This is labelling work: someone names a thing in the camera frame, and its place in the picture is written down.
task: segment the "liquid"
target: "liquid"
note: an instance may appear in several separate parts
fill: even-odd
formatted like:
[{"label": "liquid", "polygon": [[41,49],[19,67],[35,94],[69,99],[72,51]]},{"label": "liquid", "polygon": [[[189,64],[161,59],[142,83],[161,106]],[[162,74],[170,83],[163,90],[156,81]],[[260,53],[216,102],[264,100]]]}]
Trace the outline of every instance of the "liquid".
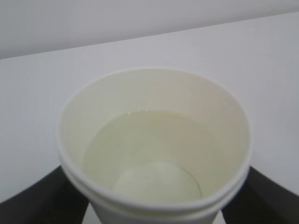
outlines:
[{"label": "liquid", "polygon": [[102,128],[83,160],[83,171],[101,185],[135,200],[155,203],[203,198],[223,164],[208,129],[179,113],[124,114]]}]

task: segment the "white table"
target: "white table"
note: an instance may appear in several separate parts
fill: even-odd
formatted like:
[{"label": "white table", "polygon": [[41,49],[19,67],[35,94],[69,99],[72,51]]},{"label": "white table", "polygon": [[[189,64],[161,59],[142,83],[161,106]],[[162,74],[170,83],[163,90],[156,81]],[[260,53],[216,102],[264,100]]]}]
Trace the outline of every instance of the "white table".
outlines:
[{"label": "white table", "polygon": [[54,127],[76,90],[114,70],[197,72],[235,94],[252,165],[299,195],[299,13],[0,60],[0,201],[59,165]]}]

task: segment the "water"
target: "water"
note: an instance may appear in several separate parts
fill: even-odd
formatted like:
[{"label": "water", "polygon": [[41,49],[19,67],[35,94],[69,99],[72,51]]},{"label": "water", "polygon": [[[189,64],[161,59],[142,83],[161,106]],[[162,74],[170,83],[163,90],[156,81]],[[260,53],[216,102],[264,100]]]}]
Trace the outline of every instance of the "water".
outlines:
[{"label": "water", "polygon": [[207,127],[179,113],[138,111],[115,118],[96,134],[82,168],[120,195],[176,203],[208,195],[218,165],[225,169]]}]

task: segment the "cup rim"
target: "cup rim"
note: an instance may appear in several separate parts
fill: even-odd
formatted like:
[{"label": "cup rim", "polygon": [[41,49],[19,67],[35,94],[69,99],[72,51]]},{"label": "cup rim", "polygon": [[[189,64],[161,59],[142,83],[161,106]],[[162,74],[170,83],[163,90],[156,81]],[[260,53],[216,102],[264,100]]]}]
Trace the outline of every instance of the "cup rim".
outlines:
[{"label": "cup rim", "polygon": [[[60,124],[63,118],[63,114],[68,108],[69,104],[76,98],[76,96],[79,95],[84,89],[87,87],[93,85],[97,81],[106,78],[111,75],[116,75],[118,73],[122,72],[129,72],[129,71],[136,71],[136,70],[167,70],[167,71],[176,71],[176,72],[182,72],[187,73],[192,76],[200,77],[207,82],[218,86],[222,90],[224,90],[239,106],[239,109],[242,111],[246,123],[247,123],[247,129],[249,133],[249,145],[248,150],[245,154],[245,159],[241,164],[241,167],[239,170],[233,175],[233,177],[218,191],[216,191],[211,196],[204,198],[204,199],[198,199],[190,202],[183,202],[183,203],[147,203],[142,201],[137,201],[134,199],[127,198],[125,196],[118,195],[117,193],[114,193],[111,189],[108,189],[106,187],[101,186],[99,183],[94,181],[93,179],[89,178],[86,174],[83,173],[81,169],[79,169],[75,163],[72,161],[71,157],[69,156],[68,152],[63,146],[61,134],[60,134]],[[59,119],[57,121],[56,129],[55,129],[55,136],[56,136],[56,143],[57,143],[57,150],[58,155],[61,161],[63,161],[64,165],[67,166],[68,171],[78,180],[80,181],[86,188],[93,191],[94,193],[97,193],[100,197],[105,198],[108,201],[111,201],[113,203],[117,203],[122,206],[127,206],[132,209],[138,209],[138,210],[156,210],[156,211],[168,211],[168,212],[174,212],[174,211],[188,211],[188,210],[194,210],[202,207],[209,206],[211,204],[216,203],[217,201],[221,200],[226,194],[230,192],[230,190],[238,183],[238,181],[242,178],[244,173],[246,173],[249,169],[249,162],[252,155],[252,148],[251,148],[251,126],[249,123],[249,117],[246,113],[246,111],[243,109],[241,103],[239,103],[238,100],[236,100],[235,96],[228,91],[225,87],[223,87],[221,84],[214,80],[210,80],[207,77],[201,76],[195,72],[184,70],[184,69],[178,69],[178,68],[168,68],[168,67],[137,67],[137,68],[130,68],[130,69],[122,69],[122,70],[116,70],[114,72],[110,72],[108,74],[105,74],[88,84],[86,84],[83,88],[76,91],[67,101],[67,103],[63,106]]]}]

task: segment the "paper cup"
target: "paper cup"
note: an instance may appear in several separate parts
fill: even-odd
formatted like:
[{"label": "paper cup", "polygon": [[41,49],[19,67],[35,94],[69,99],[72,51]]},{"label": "paper cup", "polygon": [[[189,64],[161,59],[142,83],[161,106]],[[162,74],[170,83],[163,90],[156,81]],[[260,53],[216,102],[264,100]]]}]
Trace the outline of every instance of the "paper cup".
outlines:
[{"label": "paper cup", "polygon": [[[96,133],[114,118],[138,110],[178,112],[204,123],[213,133],[225,169],[213,161],[201,165],[196,150],[188,149],[175,153],[172,161],[177,163],[150,164],[178,175],[183,187],[188,187],[188,180],[181,177],[190,173],[202,187],[202,198],[153,203],[118,194],[111,184],[124,171],[117,164],[120,154],[111,154],[108,162],[99,158],[105,164],[100,171],[102,182],[82,171],[85,152]],[[67,177],[90,200],[103,224],[211,224],[245,181],[251,152],[247,117],[231,94],[191,72],[164,68],[123,70],[86,86],[63,110],[57,141]]]}]

